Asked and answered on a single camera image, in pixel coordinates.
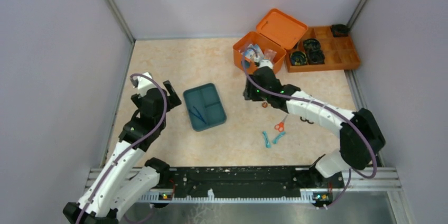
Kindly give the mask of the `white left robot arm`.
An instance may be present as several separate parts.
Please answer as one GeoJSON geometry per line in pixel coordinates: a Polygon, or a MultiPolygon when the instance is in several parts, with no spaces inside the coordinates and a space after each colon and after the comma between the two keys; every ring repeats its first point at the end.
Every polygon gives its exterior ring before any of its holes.
{"type": "Polygon", "coordinates": [[[63,214],[70,223],[119,223],[143,194],[169,179],[170,166],[153,157],[123,185],[166,127],[166,114],[182,103],[168,80],[159,85],[148,72],[134,73],[130,80],[137,89],[131,97],[137,109],[93,184],[78,201],[64,207],[63,214]]]}

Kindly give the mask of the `black handled scissors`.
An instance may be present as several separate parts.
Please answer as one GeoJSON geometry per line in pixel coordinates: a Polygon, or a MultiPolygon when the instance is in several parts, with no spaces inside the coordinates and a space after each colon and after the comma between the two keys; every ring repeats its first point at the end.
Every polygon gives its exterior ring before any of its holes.
{"type": "Polygon", "coordinates": [[[308,124],[314,124],[314,122],[312,122],[312,121],[310,121],[310,120],[308,120],[308,119],[306,119],[306,118],[303,118],[303,117],[300,117],[300,120],[301,120],[302,122],[305,122],[305,123],[308,123],[308,124]]]}

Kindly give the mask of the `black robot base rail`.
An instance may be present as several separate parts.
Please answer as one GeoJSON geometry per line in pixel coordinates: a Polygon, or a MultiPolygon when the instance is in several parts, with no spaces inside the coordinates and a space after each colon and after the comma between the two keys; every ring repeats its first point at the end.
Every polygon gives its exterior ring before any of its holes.
{"type": "Polygon", "coordinates": [[[212,166],[171,167],[152,158],[145,167],[161,175],[153,192],[159,195],[156,207],[173,200],[289,201],[303,199],[317,208],[328,207],[345,192],[347,183],[341,172],[325,178],[311,166],[212,166]]]}

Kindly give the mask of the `blue white packet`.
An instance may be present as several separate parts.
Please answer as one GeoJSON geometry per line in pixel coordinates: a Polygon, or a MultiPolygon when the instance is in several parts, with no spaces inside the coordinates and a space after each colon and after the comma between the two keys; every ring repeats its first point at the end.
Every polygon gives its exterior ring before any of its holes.
{"type": "Polygon", "coordinates": [[[249,44],[242,52],[247,61],[255,64],[260,63],[264,59],[264,53],[258,44],[249,44]]]}

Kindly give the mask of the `teal divided tray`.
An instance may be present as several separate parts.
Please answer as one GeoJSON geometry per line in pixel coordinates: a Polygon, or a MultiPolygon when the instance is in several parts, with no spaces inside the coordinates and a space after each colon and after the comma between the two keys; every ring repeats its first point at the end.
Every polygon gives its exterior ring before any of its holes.
{"type": "Polygon", "coordinates": [[[227,115],[215,84],[207,83],[188,89],[183,92],[183,98],[194,131],[201,132],[226,122],[227,115]],[[193,110],[193,106],[197,107],[207,124],[189,113],[189,109],[193,110]]]}

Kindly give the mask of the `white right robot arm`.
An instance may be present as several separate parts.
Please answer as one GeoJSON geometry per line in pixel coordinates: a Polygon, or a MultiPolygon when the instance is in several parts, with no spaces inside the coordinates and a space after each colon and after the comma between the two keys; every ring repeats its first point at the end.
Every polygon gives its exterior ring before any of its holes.
{"type": "Polygon", "coordinates": [[[246,74],[244,98],[266,101],[275,109],[297,115],[332,132],[340,141],[339,149],[323,155],[312,165],[324,178],[348,169],[361,174],[369,164],[372,164],[372,173],[361,176],[370,179],[376,176],[376,156],[386,141],[370,110],[339,108],[312,97],[297,86],[283,85],[276,78],[270,62],[246,74]]]}

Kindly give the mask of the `blue tweezers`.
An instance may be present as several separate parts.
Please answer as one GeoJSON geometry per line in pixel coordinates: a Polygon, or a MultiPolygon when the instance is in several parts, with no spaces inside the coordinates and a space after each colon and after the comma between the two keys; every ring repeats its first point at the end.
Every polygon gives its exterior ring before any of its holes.
{"type": "Polygon", "coordinates": [[[197,107],[193,106],[193,110],[189,109],[189,113],[194,117],[196,117],[197,119],[199,119],[200,121],[202,121],[204,124],[207,124],[205,118],[201,115],[197,107]]]}

